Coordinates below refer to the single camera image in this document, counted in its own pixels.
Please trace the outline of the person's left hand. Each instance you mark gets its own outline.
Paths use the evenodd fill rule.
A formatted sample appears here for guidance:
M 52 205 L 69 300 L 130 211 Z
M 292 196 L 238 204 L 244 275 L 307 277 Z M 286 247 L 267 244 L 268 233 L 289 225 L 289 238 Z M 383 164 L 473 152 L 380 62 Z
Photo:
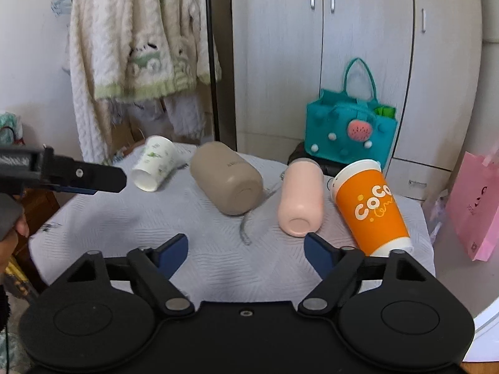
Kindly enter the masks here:
M 25 215 L 21 215 L 13 228 L 0 242 L 0 273 L 3 274 L 8 266 L 9 260 L 18 245 L 19 236 L 28 238 L 30 229 Z

